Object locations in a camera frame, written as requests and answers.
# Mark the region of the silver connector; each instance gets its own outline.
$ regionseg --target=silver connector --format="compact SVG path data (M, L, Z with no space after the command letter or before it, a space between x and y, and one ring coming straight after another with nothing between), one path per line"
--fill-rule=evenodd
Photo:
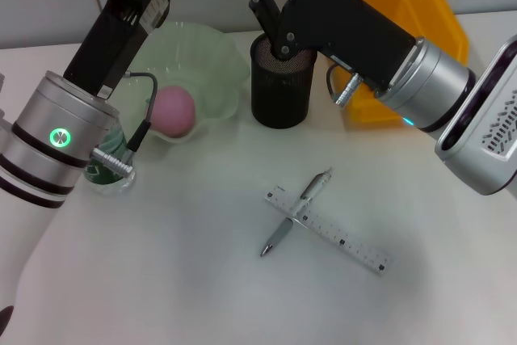
M345 87L345 90L341 92L340 95L336 95L336 105L338 105L340 108L344 108L362 83L363 78L355 73Z
M94 149L91 153L91 157L121 177L129 178L131 176L132 166L122 163L119 159L110 154L106 154L100 149Z

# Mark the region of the pen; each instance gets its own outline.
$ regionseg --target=pen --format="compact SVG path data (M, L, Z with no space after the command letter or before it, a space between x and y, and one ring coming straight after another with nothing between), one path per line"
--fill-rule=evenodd
M320 173L316 175L311 183L307 186L303 193L301 193L298 201L292 206L290 212L291 216L294 219L297 219L299 216L302 216L308 206L313 202L314 198L322 192L326 183L329 182L332 177L332 167L325 171L324 173ZM292 229L292 219L286 217L280 226L276 229L276 231L271 235L270 238L267 239L266 245L262 249L260 257L262 258L267 254L270 250L275 248L289 233Z

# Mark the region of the white tabletop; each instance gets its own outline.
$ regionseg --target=white tabletop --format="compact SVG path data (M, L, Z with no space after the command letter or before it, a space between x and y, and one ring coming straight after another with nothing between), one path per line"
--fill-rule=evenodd
M517 13L460 20L485 63L517 32ZM233 36L248 58L257 33ZM8 120L77 47L0 51ZM82 180L27 265L5 343L516 343L515 200L477 195L417 130L346 131L326 67L296 128L257 124L246 89L233 119L188 143L146 140L126 195ZM314 207L392 254L383 277L302 228L259 258L282 219L263 194L329 166Z

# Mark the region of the ruler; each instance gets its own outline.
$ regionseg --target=ruler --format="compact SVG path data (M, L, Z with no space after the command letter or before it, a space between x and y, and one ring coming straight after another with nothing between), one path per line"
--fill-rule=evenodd
M391 257L383 250L361 242L357 236L346 231L337 221L322 217L311 211L310 208L297 218L292 218L290 210L296 201L296 196L287 193L282 187L277 186L269 191L265 199L286 217L312 230L376 274L383 275L391 264Z

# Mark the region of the robotic arm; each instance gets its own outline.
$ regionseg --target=robotic arm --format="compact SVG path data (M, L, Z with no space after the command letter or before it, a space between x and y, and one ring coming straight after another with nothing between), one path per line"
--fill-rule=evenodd
M118 116L106 99L169 1L108 0L65 76L48 72L12 125L0 115L0 335L23 266ZM436 153L470 187L488 195L510 185L517 197L517 37L476 83L363 0L288 0L282 11L273 0L251 0L250 8L280 60L308 48L354 74L338 105L364 80L437 140Z

